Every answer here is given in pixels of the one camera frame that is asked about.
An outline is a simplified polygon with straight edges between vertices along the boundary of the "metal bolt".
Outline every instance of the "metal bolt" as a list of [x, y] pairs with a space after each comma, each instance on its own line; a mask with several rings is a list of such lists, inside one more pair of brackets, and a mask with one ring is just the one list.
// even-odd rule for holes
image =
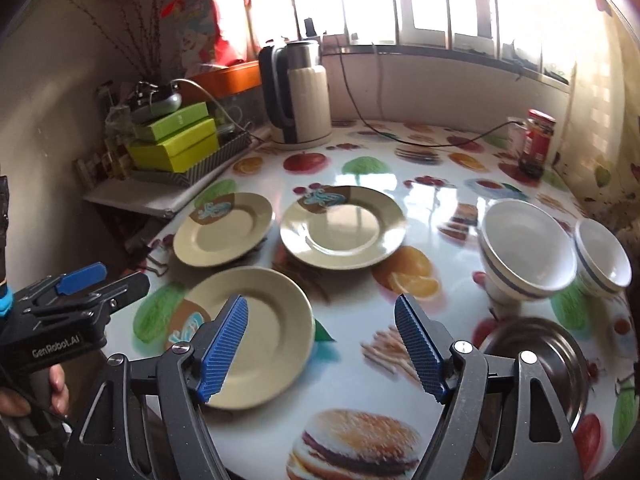
[[109, 366], [118, 366], [124, 362], [124, 355], [122, 354], [114, 354], [107, 359], [107, 363]]
[[187, 343], [186, 341], [180, 341], [179, 343], [174, 343], [174, 345], [171, 347], [171, 351], [174, 354], [185, 354], [189, 351], [189, 348], [191, 348], [189, 343]]
[[461, 354], [471, 354], [471, 351], [474, 349], [471, 343], [467, 341], [456, 341], [453, 348]]
[[538, 360], [538, 357], [530, 350], [525, 350], [520, 353], [520, 358], [527, 364], [532, 365]]

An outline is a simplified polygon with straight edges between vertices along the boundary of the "bottle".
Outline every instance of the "bottle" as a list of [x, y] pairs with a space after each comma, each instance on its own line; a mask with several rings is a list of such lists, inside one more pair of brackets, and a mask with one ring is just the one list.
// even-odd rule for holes
[[537, 110], [529, 110], [527, 133], [524, 138], [522, 154], [518, 160], [520, 171], [539, 180], [545, 173], [546, 156], [554, 135], [556, 120]]

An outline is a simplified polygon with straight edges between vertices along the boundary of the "hand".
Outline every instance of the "hand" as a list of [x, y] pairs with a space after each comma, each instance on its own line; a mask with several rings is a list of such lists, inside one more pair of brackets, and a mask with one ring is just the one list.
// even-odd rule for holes
[[[69, 389], [65, 384], [65, 371], [60, 365], [54, 365], [49, 369], [49, 382], [51, 384], [50, 408], [66, 415], [69, 409]], [[8, 388], [0, 388], [0, 415], [26, 416], [31, 413], [31, 405], [22, 396]]]

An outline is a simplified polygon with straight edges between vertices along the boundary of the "fruit print tablecloth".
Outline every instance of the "fruit print tablecloth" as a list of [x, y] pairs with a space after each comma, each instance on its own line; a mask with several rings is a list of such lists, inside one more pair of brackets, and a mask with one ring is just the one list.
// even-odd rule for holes
[[[425, 144], [473, 136], [423, 124], [376, 127]], [[279, 221], [299, 196], [326, 185], [366, 186], [395, 199], [408, 219], [404, 245], [364, 270], [325, 272], [293, 260], [280, 242]], [[307, 152], [265, 144], [220, 176], [159, 234], [144, 263], [152, 293], [113, 316], [107, 355], [156, 355], [169, 341], [188, 338], [197, 329], [198, 314], [187, 316], [178, 306], [190, 288], [221, 269], [180, 263], [172, 252], [173, 234], [195, 207], [235, 191], [267, 197], [276, 221], [263, 242], [232, 265], [272, 267], [290, 276], [308, 295], [318, 322], [314, 352], [292, 387], [245, 412], [206, 410], [225, 466], [246, 480], [356, 479], [363, 471], [371, 480], [375, 471], [380, 478], [383, 471], [385, 478], [390, 472], [393, 478], [409, 475], [442, 407], [417, 381], [394, 326], [395, 297], [412, 293], [454, 338], [479, 346], [500, 323], [499, 310], [482, 289], [477, 243], [478, 221], [491, 200], [528, 200], [569, 235], [583, 215], [556, 174], [547, 173], [540, 183], [522, 175], [504, 141], [495, 137], [436, 150], [399, 144], [347, 121], [334, 124], [329, 143]], [[550, 301], [524, 304], [522, 314], [564, 326], [588, 360], [590, 394], [575, 439], [583, 470], [592, 476], [609, 463], [638, 415], [630, 379], [638, 352], [628, 306], [622, 297], [588, 300], [570, 287]], [[383, 438], [382, 430], [391, 427], [400, 435], [397, 442], [369, 444], [392, 445], [393, 459], [376, 462], [366, 449], [358, 454], [345, 444], [359, 433]]]

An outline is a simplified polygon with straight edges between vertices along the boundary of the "kettle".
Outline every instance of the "kettle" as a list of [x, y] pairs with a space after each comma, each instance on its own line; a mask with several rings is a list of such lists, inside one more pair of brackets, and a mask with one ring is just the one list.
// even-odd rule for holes
[[326, 70], [314, 40], [270, 44], [258, 54], [262, 93], [274, 126], [272, 139], [282, 150], [319, 146], [331, 138]]

